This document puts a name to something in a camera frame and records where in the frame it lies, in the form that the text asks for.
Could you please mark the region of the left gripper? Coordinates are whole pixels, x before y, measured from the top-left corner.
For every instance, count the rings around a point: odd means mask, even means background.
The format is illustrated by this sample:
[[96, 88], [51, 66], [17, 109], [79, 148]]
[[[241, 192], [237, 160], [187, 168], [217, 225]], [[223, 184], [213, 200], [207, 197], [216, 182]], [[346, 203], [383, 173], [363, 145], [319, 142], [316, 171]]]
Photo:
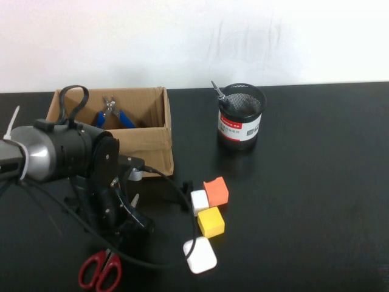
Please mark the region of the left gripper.
[[118, 175], [92, 172], [86, 186], [88, 222], [115, 249], [120, 250], [125, 233], [128, 241], [140, 242], [154, 232], [154, 221], [129, 205]]

